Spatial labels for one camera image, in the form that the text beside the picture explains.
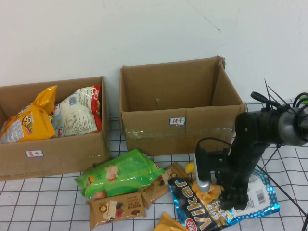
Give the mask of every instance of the grid floor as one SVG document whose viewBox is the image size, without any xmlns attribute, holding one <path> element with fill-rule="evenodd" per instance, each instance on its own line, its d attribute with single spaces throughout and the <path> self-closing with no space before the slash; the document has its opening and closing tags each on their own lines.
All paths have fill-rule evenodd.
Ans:
<svg viewBox="0 0 308 231">
<path fill-rule="evenodd" d="M 248 110 L 259 110 L 261 103 L 248 103 Z M 118 121 L 111 121 L 111 158 L 127 151 L 120 135 Z M 277 181 L 298 204 L 308 211 L 308 145 L 270 146 L 259 165 Z M 192 154 L 156 156 L 154 161 L 163 168 L 178 162 L 183 167 L 192 161 Z M 74 178 L 80 173 L 44 178 L 0 182 L 0 231 L 88 231 L 89 208 Z M 226 228 L 227 231 L 294 231 L 301 230 L 304 216 L 276 187 L 281 210 L 259 219 L 244 220 Z M 135 218 L 96 227 L 94 231 L 152 231 L 163 212 L 177 218 L 171 193 L 160 198 L 146 211 L 146 218 Z"/>
</svg>

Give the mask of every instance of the cardboard box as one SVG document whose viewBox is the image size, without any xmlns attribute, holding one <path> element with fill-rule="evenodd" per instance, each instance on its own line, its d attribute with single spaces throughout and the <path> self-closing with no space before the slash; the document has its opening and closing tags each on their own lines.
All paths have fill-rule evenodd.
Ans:
<svg viewBox="0 0 308 231">
<path fill-rule="evenodd" d="M 39 141 L 0 144 L 0 180 L 81 172 L 109 159 L 106 97 L 103 77 L 0 87 L 0 127 L 33 102 L 45 88 L 57 85 L 56 103 L 79 88 L 101 85 L 102 132 Z M 26 151 L 43 156 L 27 157 Z"/>
<path fill-rule="evenodd" d="M 194 153 L 198 140 L 231 142 L 245 104 L 231 84 L 222 57 L 124 66 L 120 77 L 120 126 L 128 150 L 147 155 Z M 202 144 L 221 149 L 216 141 Z"/>
</svg>

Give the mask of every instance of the small snack packet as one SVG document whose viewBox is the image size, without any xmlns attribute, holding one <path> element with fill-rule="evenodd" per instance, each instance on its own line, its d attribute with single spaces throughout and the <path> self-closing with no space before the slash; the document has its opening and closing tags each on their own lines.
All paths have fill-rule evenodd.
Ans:
<svg viewBox="0 0 308 231">
<path fill-rule="evenodd" d="M 188 179 L 184 169 L 176 162 L 166 168 L 164 174 L 160 175 L 150 186 L 140 189 L 145 208 L 149 209 L 151 204 L 170 191 L 168 180 L 173 177 Z"/>
<path fill-rule="evenodd" d="M 249 178 L 249 201 L 245 210 L 222 210 L 220 199 L 214 199 L 221 190 L 217 186 L 212 188 L 213 193 L 210 194 L 196 190 L 197 185 L 194 186 L 187 180 L 170 179 L 168 182 L 179 222 L 190 231 L 219 231 L 244 219 L 261 218 L 280 210 L 270 180 L 257 169 Z"/>
<path fill-rule="evenodd" d="M 36 99 L 16 115 L 11 116 L 0 132 L 0 143 L 34 141 L 51 138 L 50 121 L 57 86 L 46 88 Z"/>
<path fill-rule="evenodd" d="M 100 85 L 78 89 L 55 106 L 52 120 L 54 138 L 102 130 L 100 89 Z"/>
<path fill-rule="evenodd" d="M 87 201 L 87 203 L 90 206 L 91 230 L 99 225 L 146 216 L 139 192 Z"/>
<path fill-rule="evenodd" d="M 175 221 L 168 213 L 163 213 L 162 218 L 153 231 L 189 231 L 180 223 Z"/>
<path fill-rule="evenodd" d="M 165 171 L 138 149 L 84 172 L 76 179 L 87 198 L 131 193 L 150 185 Z"/>
</svg>

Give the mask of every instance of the red logo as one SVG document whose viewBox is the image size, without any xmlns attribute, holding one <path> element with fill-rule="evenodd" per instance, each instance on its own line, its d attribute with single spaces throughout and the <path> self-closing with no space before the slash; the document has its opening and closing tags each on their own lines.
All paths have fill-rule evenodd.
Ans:
<svg viewBox="0 0 308 231">
<path fill-rule="evenodd" d="M 62 137 L 62 135 L 63 135 L 62 128 L 59 128 L 59 130 L 58 130 L 58 137 Z"/>
<path fill-rule="evenodd" d="M 193 219 L 191 218 L 187 218 L 185 221 L 185 227 L 189 230 L 189 231 L 197 231 L 197 226 L 195 224 L 195 222 L 193 221 Z"/>
<path fill-rule="evenodd" d="M 94 99 L 98 100 L 98 90 L 94 88 Z"/>
<path fill-rule="evenodd" d="M 87 186 L 89 186 L 90 184 L 92 184 L 94 182 L 95 178 L 94 177 L 88 177 L 88 182 L 87 182 Z"/>
</svg>

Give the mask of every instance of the brown snack package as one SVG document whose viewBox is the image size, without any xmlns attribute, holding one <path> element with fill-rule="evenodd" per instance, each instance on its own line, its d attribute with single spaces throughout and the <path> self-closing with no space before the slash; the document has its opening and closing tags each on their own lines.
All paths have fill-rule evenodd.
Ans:
<svg viewBox="0 0 308 231">
<path fill-rule="evenodd" d="M 146 216 L 139 192 L 87 201 L 87 203 L 90 206 L 91 230 L 99 225 Z"/>
<path fill-rule="evenodd" d="M 165 173 L 160 175 L 151 185 L 139 190 L 145 208 L 149 209 L 153 202 L 170 191 L 168 180 L 173 177 L 188 179 L 185 170 L 177 162 L 166 168 Z"/>
</svg>

